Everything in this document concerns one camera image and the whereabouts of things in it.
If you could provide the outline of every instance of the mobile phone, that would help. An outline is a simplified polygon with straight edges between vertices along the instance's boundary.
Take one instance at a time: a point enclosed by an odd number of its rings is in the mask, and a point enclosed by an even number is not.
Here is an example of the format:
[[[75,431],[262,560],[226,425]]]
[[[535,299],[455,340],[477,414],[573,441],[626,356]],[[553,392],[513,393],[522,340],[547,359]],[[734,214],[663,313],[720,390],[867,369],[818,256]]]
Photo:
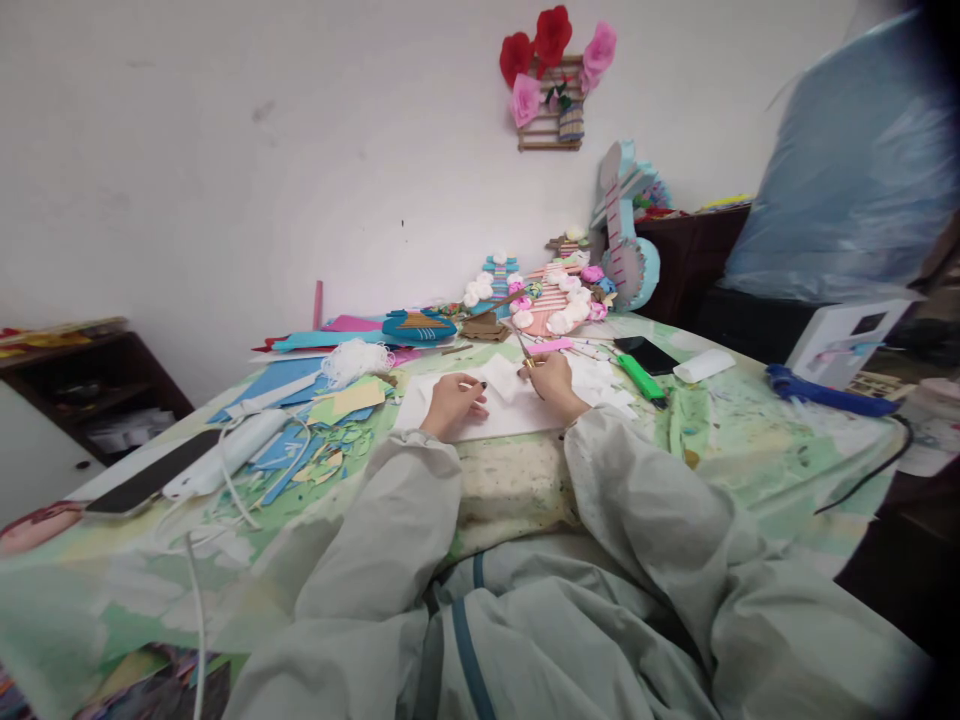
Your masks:
[[[174,448],[149,467],[87,505],[84,516],[120,519],[139,515],[156,499],[164,485],[190,467],[217,444],[220,430],[204,430]]]
[[[645,337],[619,338],[613,343],[636,360],[648,375],[669,375],[680,364]]]

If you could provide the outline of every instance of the white wall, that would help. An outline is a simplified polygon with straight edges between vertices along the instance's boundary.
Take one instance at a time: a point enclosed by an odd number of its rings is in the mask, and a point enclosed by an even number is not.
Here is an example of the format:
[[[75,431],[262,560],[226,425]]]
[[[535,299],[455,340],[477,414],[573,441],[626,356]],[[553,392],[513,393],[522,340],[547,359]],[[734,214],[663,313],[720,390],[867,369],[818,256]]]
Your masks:
[[[695,209],[756,189],[799,70],[855,0],[570,2],[617,59],[579,153],[524,153],[502,38],[531,0],[0,0],[0,323],[126,315],[203,402],[325,315],[453,299],[584,223],[635,138]]]

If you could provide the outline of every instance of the table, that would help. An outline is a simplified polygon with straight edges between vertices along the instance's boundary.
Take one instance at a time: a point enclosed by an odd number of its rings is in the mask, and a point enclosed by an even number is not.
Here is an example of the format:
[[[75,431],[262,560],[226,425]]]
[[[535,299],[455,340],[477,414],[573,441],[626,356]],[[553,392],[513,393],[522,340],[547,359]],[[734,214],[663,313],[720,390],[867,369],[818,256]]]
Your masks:
[[[681,362],[716,347],[636,315],[611,315],[607,325],[624,335],[649,337]],[[502,344],[470,342],[472,349],[424,355],[397,368],[396,395],[413,374],[469,370],[494,353],[519,365],[520,349],[512,338]],[[893,468],[835,510],[818,516],[813,511],[892,454],[902,442],[899,426],[813,406],[817,427],[811,429],[769,390],[762,365],[735,356],[736,367],[696,386],[661,378],[670,388],[670,411],[658,413],[638,398],[634,422],[660,447],[695,464],[705,482],[726,488],[752,510],[762,532],[784,553],[832,577],[865,534]],[[256,374],[151,446],[195,434]],[[389,432],[397,411],[398,405],[388,402],[367,421],[375,438]],[[505,540],[579,524],[557,436],[544,432],[457,446],[464,489],[448,564]],[[285,492],[259,513],[260,532],[237,527],[198,548],[212,650],[249,653],[289,624],[300,588],[361,486],[367,457],[348,456],[345,478]],[[253,497],[268,483],[269,478],[247,479],[241,492]],[[93,480],[87,491],[102,489]],[[212,505],[230,514],[222,496],[196,501],[170,523],[169,533],[200,521]],[[0,562],[0,659],[41,716],[69,717],[119,657],[146,642],[196,646],[187,563],[182,553],[158,552],[154,537],[165,509],[158,505],[116,525],[84,521],[30,553]]]

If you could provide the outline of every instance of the white protective suit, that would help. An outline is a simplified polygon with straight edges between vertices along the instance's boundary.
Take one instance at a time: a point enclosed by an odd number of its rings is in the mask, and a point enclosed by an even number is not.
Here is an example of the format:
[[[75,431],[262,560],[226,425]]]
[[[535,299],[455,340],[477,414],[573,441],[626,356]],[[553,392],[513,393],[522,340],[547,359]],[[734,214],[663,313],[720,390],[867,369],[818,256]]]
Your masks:
[[[771,551],[725,493],[612,408],[564,441],[587,534],[504,543],[431,582],[450,445],[394,431],[225,717],[862,718],[922,669],[898,630]]]

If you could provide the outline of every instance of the glue gun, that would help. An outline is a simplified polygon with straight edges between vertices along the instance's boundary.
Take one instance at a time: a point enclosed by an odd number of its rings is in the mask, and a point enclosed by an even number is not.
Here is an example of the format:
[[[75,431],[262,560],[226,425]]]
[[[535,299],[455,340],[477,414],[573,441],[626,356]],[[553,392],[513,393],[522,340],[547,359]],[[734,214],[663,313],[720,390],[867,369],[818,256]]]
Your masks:
[[[846,410],[847,412],[865,415],[866,417],[883,417],[896,412],[897,403],[883,398],[868,398],[861,395],[851,395],[841,390],[817,385],[809,380],[798,378],[789,368],[773,363],[767,365],[767,375],[770,376],[770,387],[784,400],[796,397],[813,402]]]

